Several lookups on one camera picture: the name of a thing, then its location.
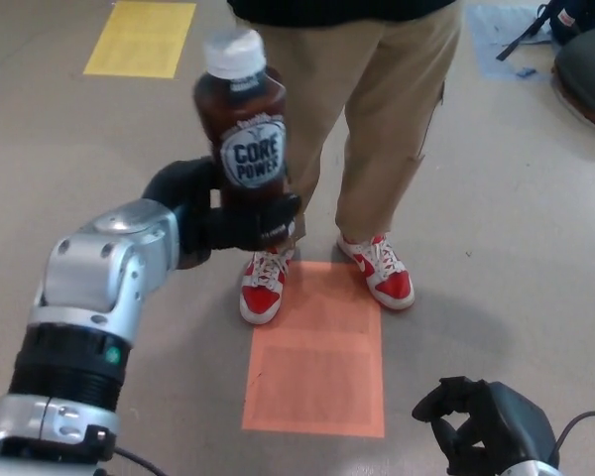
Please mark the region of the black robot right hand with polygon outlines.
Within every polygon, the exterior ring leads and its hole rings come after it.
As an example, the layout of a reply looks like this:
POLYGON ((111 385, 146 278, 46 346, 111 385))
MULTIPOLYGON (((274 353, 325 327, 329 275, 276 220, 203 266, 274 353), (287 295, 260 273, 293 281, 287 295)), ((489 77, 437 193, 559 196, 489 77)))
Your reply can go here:
POLYGON ((449 475, 558 475, 551 424, 535 403, 500 382, 447 377, 417 403, 449 475))

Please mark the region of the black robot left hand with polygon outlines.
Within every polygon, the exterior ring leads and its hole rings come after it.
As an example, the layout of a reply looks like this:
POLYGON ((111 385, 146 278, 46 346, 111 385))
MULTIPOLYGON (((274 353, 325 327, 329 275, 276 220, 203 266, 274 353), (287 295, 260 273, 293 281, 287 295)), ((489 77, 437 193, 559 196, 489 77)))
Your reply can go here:
POLYGON ((143 196, 175 214, 181 270, 206 262, 214 250, 266 251, 285 242, 301 206, 293 193, 266 199, 261 205, 211 205, 219 186, 219 167, 209 157, 175 161, 160 169, 143 196))

